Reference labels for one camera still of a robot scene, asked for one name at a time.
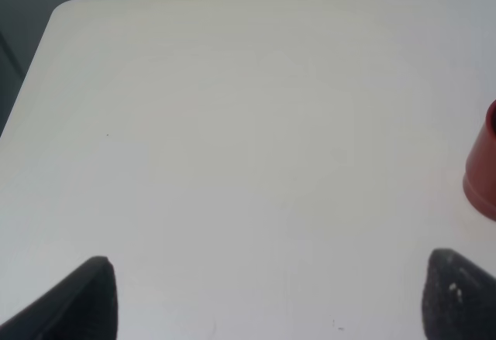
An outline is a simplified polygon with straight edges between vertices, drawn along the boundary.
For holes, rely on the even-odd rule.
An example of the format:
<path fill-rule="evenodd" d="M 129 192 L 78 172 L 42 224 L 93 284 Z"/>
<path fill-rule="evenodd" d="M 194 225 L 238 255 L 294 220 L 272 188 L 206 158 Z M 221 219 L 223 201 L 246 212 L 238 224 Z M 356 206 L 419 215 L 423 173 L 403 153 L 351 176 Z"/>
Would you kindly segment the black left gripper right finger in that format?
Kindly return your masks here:
<path fill-rule="evenodd" d="M 427 339 L 494 339 L 495 277 L 452 249 L 434 249 L 422 292 Z"/>

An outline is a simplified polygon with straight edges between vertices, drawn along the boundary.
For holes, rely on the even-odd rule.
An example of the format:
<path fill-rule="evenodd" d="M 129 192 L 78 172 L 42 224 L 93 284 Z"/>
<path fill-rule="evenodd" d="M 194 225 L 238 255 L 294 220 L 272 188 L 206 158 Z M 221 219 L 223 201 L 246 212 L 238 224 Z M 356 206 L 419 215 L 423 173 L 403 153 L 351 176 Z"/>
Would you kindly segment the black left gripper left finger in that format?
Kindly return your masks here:
<path fill-rule="evenodd" d="M 113 340 L 118 325 L 114 267 L 107 257 L 93 256 L 3 323 L 1 338 Z"/>

